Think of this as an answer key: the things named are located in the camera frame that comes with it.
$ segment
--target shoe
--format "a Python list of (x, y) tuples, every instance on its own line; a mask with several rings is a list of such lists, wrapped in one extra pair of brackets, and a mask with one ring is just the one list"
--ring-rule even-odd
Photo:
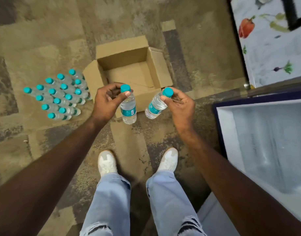
[(104, 150), (100, 152), (98, 156), (98, 170), (100, 172), (101, 177), (107, 173), (118, 172), (116, 169), (115, 158), (111, 151)]
[(159, 164), (158, 170), (176, 170), (178, 164), (178, 150), (174, 147), (169, 148), (165, 151)]

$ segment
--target ripped jeans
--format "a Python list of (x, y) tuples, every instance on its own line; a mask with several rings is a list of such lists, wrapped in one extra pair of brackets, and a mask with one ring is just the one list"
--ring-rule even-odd
[[(146, 182), (159, 236), (204, 236), (197, 214), (172, 171), (156, 172)], [(130, 183), (117, 173), (101, 177), (81, 236), (130, 236)]]

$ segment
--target hand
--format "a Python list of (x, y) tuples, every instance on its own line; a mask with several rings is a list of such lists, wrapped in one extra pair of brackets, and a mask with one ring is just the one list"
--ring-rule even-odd
[(184, 131), (193, 129), (192, 121), (195, 111), (195, 102), (188, 95), (173, 87), (169, 87), (173, 90), (173, 96), (176, 96), (179, 101), (173, 101), (171, 98), (161, 96), (160, 99), (167, 104), (168, 108), (172, 112), (173, 122), (179, 134)]
[(130, 91), (121, 93), (121, 85), (123, 83), (115, 82), (97, 90), (91, 115), (96, 123), (105, 125), (114, 116), (120, 103), (131, 94)]

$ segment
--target floor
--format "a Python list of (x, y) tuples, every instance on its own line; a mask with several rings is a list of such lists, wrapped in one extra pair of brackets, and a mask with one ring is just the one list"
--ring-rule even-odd
[[(89, 116), (92, 101), (70, 121), (47, 119), (23, 93), (46, 77), (84, 69), (98, 44), (146, 35), (163, 49), (174, 86), (196, 101), (198, 132), (219, 150), (211, 103), (239, 96), (245, 76), (226, 0), (0, 0), (0, 185)], [(156, 235), (145, 182), (165, 149), (180, 157), (177, 179), (198, 209), (210, 190), (181, 142), (169, 110), (126, 125), (112, 119), (96, 138), (39, 235), (77, 235), (99, 181), (97, 156), (116, 153), (132, 184), (132, 235)]]

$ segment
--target held water bottle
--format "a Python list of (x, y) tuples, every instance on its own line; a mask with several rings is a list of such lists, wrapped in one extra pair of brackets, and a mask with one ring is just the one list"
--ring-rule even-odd
[(167, 105), (160, 99), (161, 95), (171, 98), (171, 96), (173, 95), (173, 90), (168, 87), (165, 88), (164, 91), (154, 96), (149, 106), (145, 109), (145, 115), (149, 119), (155, 119), (161, 114), (163, 110), (167, 108)]
[(76, 89), (75, 94), (79, 95), (79, 97), (84, 98), (86, 100), (92, 100), (93, 98), (91, 97), (90, 93), (87, 91), (82, 91), (81, 89)]
[(40, 90), (41, 92), (43, 92), (43, 93), (49, 91), (49, 88), (48, 88), (47, 86), (43, 85), (43, 84), (38, 84), (38, 85), (36, 86), (36, 88), (37, 88), (38, 90)]
[(60, 108), (59, 112), (71, 116), (78, 116), (79, 114), (81, 114), (81, 110), (79, 108), (71, 108), (71, 107)]
[(54, 103), (43, 104), (41, 106), (42, 110), (46, 110), (50, 113), (57, 113), (59, 111), (60, 106)]
[(63, 98), (65, 97), (65, 93), (62, 90), (56, 90), (56, 89), (49, 89), (49, 94), (56, 98)]
[(53, 88), (59, 89), (61, 87), (61, 82), (59, 80), (54, 80), (52, 78), (47, 78), (46, 82), (48, 84), (51, 84), (53, 86)]
[[(127, 84), (121, 85), (121, 93), (126, 91), (131, 91), (131, 87)], [(133, 93), (131, 93), (131, 95), (120, 104), (120, 108), (124, 123), (133, 124), (136, 122), (136, 104)]]
[(69, 73), (70, 73), (70, 75), (72, 75), (72, 77), (74, 79), (85, 79), (84, 75), (83, 75), (83, 73), (81, 71), (70, 69)]
[(37, 95), (35, 99), (43, 103), (53, 103), (53, 97), (50, 94)]
[(56, 103), (60, 107), (65, 107), (65, 106), (75, 107), (76, 106), (76, 103), (70, 103), (69, 101), (67, 101), (64, 98), (62, 98), (62, 99), (61, 98), (55, 98), (53, 102)]
[(73, 85), (61, 84), (61, 89), (69, 94), (75, 93), (76, 88)]
[(30, 96), (32, 97), (36, 97), (38, 95), (42, 95), (42, 92), (37, 90), (37, 89), (32, 89), (32, 88), (29, 88), (29, 87), (25, 87), (23, 89), (23, 91), (27, 94), (29, 94)]
[(48, 118), (54, 119), (54, 120), (70, 120), (71, 115), (67, 116), (61, 113), (49, 113)]
[(58, 74), (57, 77), (59, 80), (62, 81), (62, 83), (74, 85), (74, 80), (69, 76), (65, 76), (63, 74)]
[(77, 95), (71, 95), (71, 94), (66, 94), (65, 98), (70, 101), (71, 103), (76, 103), (79, 105), (83, 105), (86, 103), (86, 100), (83, 98), (78, 97)]
[(87, 82), (84, 79), (76, 79), (75, 85), (77, 86), (77, 88), (88, 90)]

